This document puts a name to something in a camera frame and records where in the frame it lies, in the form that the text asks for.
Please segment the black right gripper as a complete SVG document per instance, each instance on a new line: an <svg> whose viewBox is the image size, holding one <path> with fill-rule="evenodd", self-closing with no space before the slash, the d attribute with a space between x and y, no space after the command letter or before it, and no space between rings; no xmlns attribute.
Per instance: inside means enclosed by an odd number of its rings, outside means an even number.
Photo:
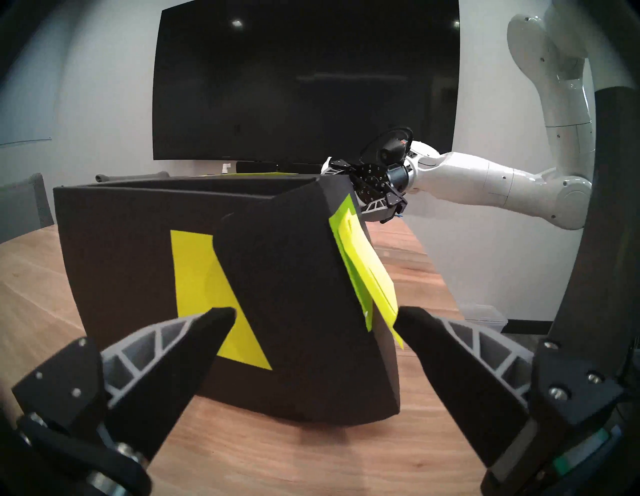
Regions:
<svg viewBox="0 0 640 496"><path fill-rule="evenodd" d="M402 215L408 205L404 192L409 185L410 174L399 163L386 166L328 158L328 175L349 177L365 222L386 223Z"/></svg>

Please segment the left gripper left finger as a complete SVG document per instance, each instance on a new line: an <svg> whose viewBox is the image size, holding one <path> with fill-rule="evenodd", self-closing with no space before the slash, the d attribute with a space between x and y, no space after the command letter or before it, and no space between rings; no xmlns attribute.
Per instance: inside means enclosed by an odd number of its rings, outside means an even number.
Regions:
<svg viewBox="0 0 640 496"><path fill-rule="evenodd" d="M11 391L25 415L95 446L151 461L198 392L236 321L232 307L146 326L99 351L71 341Z"/></svg>

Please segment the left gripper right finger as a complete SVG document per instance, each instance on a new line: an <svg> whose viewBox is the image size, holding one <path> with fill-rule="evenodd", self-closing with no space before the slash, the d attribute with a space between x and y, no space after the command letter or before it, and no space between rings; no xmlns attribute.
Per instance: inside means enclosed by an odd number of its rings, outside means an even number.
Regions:
<svg viewBox="0 0 640 496"><path fill-rule="evenodd" d="M531 353L492 329L401 306L395 331L487 468L486 478L563 478L555 461L601 430L624 388L546 338Z"/></svg>

